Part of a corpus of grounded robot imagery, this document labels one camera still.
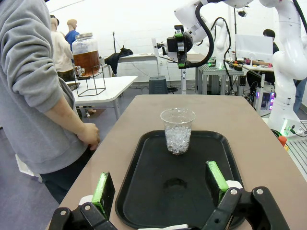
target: ice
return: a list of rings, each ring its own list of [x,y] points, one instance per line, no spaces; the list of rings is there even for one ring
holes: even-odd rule
[[[185,126],[165,127],[168,151],[179,155],[188,151],[191,128]]]

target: sleeve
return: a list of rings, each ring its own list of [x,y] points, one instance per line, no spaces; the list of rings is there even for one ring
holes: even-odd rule
[[[73,59],[73,55],[72,55],[72,51],[71,51],[71,46],[65,40],[65,37],[59,36],[59,44],[61,46],[61,50],[64,50],[64,53],[66,54],[66,56],[69,57],[70,59]]]
[[[47,7],[42,0],[17,0],[3,17],[0,64],[9,89],[44,113],[63,95],[52,61]]]

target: black tray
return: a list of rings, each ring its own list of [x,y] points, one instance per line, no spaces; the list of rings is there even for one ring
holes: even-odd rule
[[[168,152],[164,131],[141,137],[117,196],[116,214],[133,228],[177,224],[202,228],[214,205],[205,182],[205,162],[216,161],[226,180],[242,180],[227,139],[192,131],[187,153]],[[236,218],[232,227],[244,221]]]

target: black pants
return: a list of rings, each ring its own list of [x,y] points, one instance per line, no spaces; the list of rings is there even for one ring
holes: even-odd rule
[[[255,74],[253,74],[251,71],[247,72],[246,78],[248,80],[248,84],[250,86],[250,93],[254,94],[256,93],[256,88],[261,85],[261,78]],[[275,82],[275,75],[273,72],[265,72],[265,81],[274,84]]]
[[[73,70],[69,70],[66,72],[58,72],[58,76],[62,78],[65,82],[75,80],[75,76],[73,75]]]
[[[66,196],[93,153],[94,152],[90,151],[88,147],[78,160],[66,168],[56,172],[40,174],[47,189],[59,204]]]

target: hand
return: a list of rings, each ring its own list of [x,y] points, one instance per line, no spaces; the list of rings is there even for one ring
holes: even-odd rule
[[[95,124],[84,123],[83,129],[77,134],[79,140],[90,145],[91,150],[96,150],[100,142],[99,130]]]

